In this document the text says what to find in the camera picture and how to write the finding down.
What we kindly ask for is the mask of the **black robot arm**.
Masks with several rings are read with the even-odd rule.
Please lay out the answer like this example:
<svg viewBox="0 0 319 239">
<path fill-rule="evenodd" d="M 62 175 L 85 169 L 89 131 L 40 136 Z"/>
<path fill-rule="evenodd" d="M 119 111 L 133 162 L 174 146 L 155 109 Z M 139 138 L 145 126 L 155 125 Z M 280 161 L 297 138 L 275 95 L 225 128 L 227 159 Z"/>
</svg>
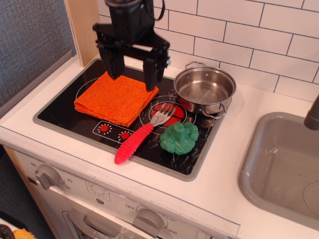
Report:
<svg viewBox="0 0 319 239">
<path fill-rule="evenodd" d="M 124 73 L 125 56 L 141 60 L 146 90 L 152 91 L 170 64 L 170 43 L 154 31 L 155 22 L 163 18 L 165 6 L 155 18 L 151 0 L 107 0 L 105 4 L 112 22 L 96 23 L 93 30 L 108 74 L 116 79 Z"/>
</svg>

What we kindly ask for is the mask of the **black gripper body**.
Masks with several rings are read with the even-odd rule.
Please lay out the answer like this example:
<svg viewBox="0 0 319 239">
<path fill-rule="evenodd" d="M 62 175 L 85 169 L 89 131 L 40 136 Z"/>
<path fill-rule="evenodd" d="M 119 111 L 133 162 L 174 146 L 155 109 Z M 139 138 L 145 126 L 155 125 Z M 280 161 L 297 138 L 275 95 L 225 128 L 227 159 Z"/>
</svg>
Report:
<svg viewBox="0 0 319 239">
<path fill-rule="evenodd" d="M 170 43 L 154 32 L 155 22 L 163 18 L 165 3 L 159 17 L 155 17 L 152 1 L 107 1 L 111 24 L 94 24 L 97 47 L 121 47 L 123 54 L 131 53 L 139 60 L 161 61 L 163 68 L 170 64 Z"/>
</svg>

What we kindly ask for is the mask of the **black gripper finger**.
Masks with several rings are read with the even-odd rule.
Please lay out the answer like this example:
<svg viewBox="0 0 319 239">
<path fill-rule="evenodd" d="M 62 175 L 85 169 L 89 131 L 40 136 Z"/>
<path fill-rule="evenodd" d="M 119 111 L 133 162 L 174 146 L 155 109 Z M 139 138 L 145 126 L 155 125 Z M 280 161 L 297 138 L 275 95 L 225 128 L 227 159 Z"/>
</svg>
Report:
<svg viewBox="0 0 319 239">
<path fill-rule="evenodd" d="M 161 61 L 146 58 L 143 61 L 143 71 L 146 90 L 150 92 L 162 80 L 164 69 Z"/>
<path fill-rule="evenodd" d="M 121 47 L 99 46 L 99 53 L 106 71 L 112 79 L 117 79 L 125 70 L 124 54 Z"/>
</svg>

